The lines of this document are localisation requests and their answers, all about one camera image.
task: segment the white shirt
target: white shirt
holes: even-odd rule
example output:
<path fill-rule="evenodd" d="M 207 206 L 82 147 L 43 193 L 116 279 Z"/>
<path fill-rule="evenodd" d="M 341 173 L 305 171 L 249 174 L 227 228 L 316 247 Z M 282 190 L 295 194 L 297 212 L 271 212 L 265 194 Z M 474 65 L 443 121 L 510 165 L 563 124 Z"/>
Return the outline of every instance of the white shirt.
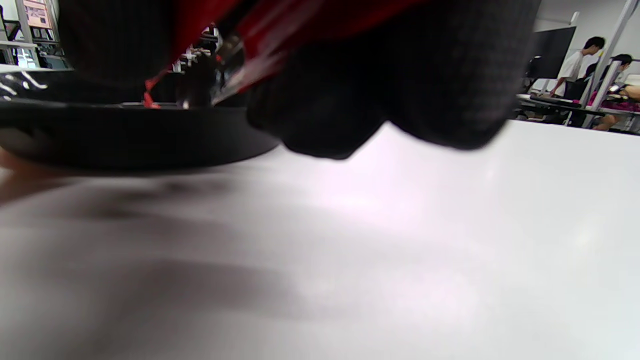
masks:
<path fill-rule="evenodd" d="M 578 80 L 578 76 L 580 75 L 580 68 L 582 67 L 582 59 L 584 59 L 582 51 L 577 51 L 575 54 L 569 56 L 569 58 L 564 61 L 562 67 L 560 68 L 558 79 L 566 78 L 567 81 Z M 563 83 L 562 85 L 560 85 L 558 90 L 556 90 L 556 95 L 564 96 L 565 90 L 566 83 Z"/>

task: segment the dark gray fabric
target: dark gray fabric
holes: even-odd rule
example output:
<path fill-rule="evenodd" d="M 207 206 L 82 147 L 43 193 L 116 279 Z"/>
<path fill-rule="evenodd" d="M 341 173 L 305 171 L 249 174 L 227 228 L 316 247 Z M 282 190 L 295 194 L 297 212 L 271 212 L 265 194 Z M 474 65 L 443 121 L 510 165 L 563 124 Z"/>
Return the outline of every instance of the dark gray fabric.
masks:
<path fill-rule="evenodd" d="M 107 85 L 141 83 L 169 66 L 172 0 L 58 0 L 68 62 Z"/>
<path fill-rule="evenodd" d="M 381 120 L 477 149 L 511 112 L 539 5 L 428 1 L 359 37 L 308 45 L 252 89 L 249 121 L 296 152 L 327 158 L 353 154 Z"/>

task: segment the desk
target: desk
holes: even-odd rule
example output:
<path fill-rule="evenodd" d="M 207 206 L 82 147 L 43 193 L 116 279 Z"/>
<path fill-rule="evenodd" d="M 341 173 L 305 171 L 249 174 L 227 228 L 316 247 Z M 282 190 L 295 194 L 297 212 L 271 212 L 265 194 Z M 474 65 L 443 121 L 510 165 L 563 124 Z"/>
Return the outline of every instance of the desk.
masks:
<path fill-rule="evenodd" d="M 637 359 L 639 153 L 526 122 L 477 152 L 384 126 L 346 162 L 47 183 L 0 210 L 0 357 Z"/>

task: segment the poster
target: poster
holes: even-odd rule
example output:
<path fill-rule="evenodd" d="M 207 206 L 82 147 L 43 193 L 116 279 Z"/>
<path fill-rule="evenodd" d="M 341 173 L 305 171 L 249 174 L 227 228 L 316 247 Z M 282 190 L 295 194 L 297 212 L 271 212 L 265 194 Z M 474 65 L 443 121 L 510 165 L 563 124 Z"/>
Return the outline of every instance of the poster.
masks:
<path fill-rule="evenodd" d="M 23 2 L 29 26 L 51 29 L 46 5 L 30 0 L 24 0 Z"/>

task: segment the computer monitor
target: computer monitor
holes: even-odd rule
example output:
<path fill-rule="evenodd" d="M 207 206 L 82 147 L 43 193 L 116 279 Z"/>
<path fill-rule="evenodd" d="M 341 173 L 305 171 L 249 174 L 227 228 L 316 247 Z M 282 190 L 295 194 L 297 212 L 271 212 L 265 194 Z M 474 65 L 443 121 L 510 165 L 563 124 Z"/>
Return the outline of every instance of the computer monitor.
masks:
<path fill-rule="evenodd" d="M 575 34 L 575 26 L 534 33 L 534 51 L 532 53 L 528 78 L 555 79 L 569 51 Z"/>

